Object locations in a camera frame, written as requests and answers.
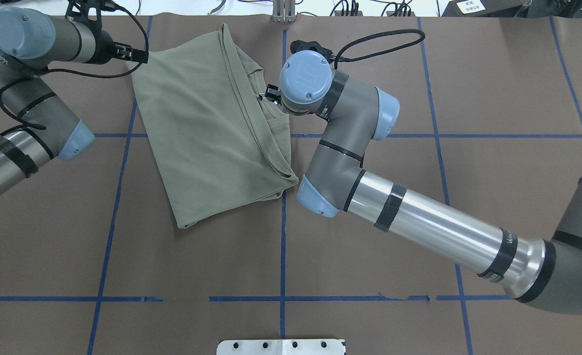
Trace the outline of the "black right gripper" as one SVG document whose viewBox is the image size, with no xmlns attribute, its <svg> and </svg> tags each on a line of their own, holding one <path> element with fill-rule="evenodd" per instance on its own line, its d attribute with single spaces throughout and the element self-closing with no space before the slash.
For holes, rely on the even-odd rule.
<svg viewBox="0 0 582 355">
<path fill-rule="evenodd" d="M 279 86 L 267 84 L 260 101 L 282 105 L 286 110 L 306 110 L 325 97 L 332 83 L 334 54 L 316 41 L 295 40 L 291 56 L 283 63 Z"/>
</svg>

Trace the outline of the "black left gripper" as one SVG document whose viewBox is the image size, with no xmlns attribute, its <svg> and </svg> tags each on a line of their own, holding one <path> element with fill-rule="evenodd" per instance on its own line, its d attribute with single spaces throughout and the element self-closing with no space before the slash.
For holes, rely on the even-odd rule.
<svg viewBox="0 0 582 355">
<path fill-rule="evenodd" d="M 73 60 L 88 64 L 106 64 L 111 59 L 147 64 L 149 52 L 114 42 L 103 30 L 102 13 L 127 9 L 113 0 L 69 0 L 66 18 L 76 27 L 80 36 L 79 50 Z"/>
</svg>

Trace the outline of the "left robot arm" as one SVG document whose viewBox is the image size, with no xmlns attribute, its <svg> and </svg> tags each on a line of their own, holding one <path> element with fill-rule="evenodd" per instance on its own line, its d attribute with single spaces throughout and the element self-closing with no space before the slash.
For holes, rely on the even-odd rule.
<svg viewBox="0 0 582 355">
<path fill-rule="evenodd" d="M 17 124 L 0 133 L 0 195 L 38 173 L 50 160 L 69 161 L 95 135 L 42 77 L 52 62 L 103 65 L 111 59 L 147 63 L 148 50 L 115 42 L 102 13 L 121 11 L 112 0 L 71 0 L 63 18 L 25 7 L 0 9 L 0 109 Z"/>
</svg>

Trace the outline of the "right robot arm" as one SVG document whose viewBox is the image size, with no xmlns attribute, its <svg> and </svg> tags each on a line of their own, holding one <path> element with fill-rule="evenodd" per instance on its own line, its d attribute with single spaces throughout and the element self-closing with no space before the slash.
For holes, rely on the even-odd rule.
<svg viewBox="0 0 582 355">
<path fill-rule="evenodd" d="M 526 239 L 363 169 L 371 140 L 392 131 L 400 103 L 331 67 L 332 52 L 296 40 L 264 98 L 293 115 L 327 122 L 298 187 L 300 204 L 334 217 L 345 211 L 437 252 L 500 284 L 512 299 L 546 312 L 582 315 L 582 177 L 550 240 Z"/>
</svg>

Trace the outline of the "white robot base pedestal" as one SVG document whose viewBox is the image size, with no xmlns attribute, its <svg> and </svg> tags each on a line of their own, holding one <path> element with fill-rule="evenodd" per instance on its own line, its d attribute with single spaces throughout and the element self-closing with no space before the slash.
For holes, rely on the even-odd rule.
<svg viewBox="0 0 582 355">
<path fill-rule="evenodd" d="M 258 339 L 226 340 L 217 346 L 217 355 L 345 355 L 340 339 Z"/>
</svg>

